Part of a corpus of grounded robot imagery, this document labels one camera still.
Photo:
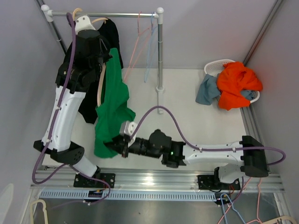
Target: green cloth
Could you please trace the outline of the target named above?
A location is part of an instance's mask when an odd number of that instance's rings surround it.
[[[110,142],[119,135],[124,121],[133,121],[135,118],[135,113],[127,108],[129,91],[127,85],[122,82],[118,50],[112,48],[110,55],[112,58],[106,63],[104,103],[96,108],[98,123],[95,126],[94,154],[100,158],[117,155],[117,152],[107,148],[104,142]]]

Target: table surface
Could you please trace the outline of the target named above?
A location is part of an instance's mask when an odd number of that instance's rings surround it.
[[[128,78],[130,99],[128,107],[136,112],[135,122],[138,123],[145,112],[157,105],[157,70],[151,69],[147,83],[144,83],[145,69],[133,69]],[[195,102],[199,85],[204,79],[203,70],[163,69],[164,72],[164,106],[175,116],[178,124],[189,142],[194,144],[223,144],[242,139],[245,128],[240,109],[230,111],[218,108],[217,100],[212,105],[200,105]],[[148,139],[154,130],[160,129],[174,141],[182,141],[168,113],[158,114],[153,111],[143,122],[137,136]],[[121,155],[102,159],[93,154],[94,125],[85,123],[82,115],[77,114],[71,141],[85,149],[86,156],[100,168],[128,168],[169,170],[161,164],[161,159],[148,158],[129,154],[124,159]],[[49,155],[45,156],[43,165],[58,166]],[[198,163],[178,170],[213,171],[222,164]]]

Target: black garment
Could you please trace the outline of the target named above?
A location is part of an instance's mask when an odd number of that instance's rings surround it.
[[[100,35],[104,36],[109,41],[111,48],[117,48],[120,63],[121,63],[121,68],[123,69],[118,31],[115,23],[112,22],[112,20],[108,19],[106,20],[106,23],[103,23],[103,25],[98,29],[98,31]],[[70,58],[71,58],[71,44],[67,49],[66,55],[64,57],[64,62],[69,62]],[[90,85],[86,93],[86,96],[79,107],[79,112],[82,114],[86,123],[94,124],[98,117],[95,111],[95,108],[97,106],[98,86],[99,86],[99,81],[96,81]]]

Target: blue-gray cloth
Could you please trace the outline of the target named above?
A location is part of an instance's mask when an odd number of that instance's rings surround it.
[[[199,86],[195,102],[203,105],[211,105],[213,98],[221,94],[217,88],[216,81],[217,77],[206,74],[204,81]]]
[[[254,91],[253,90],[242,90],[241,91],[242,96],[244,96],[247,100],[253,100],[255,99]]]

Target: black mounting plate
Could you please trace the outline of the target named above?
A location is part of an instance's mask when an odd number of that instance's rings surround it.
[[[115,174],[101,173],[98,179],[106,181],[111,188],[114,188]],[[74,187],[75,188],[106,188],[107,186],[101,182],[93,181],[83,177],[80,174],[76,174],[74,180]]]
[[[229,186],[232,186],[234,190],[241,190],[239,179],[233,183],[221,183],[215,181],[214,175],[198,175],[197,180],[199,190],[229,190]]]

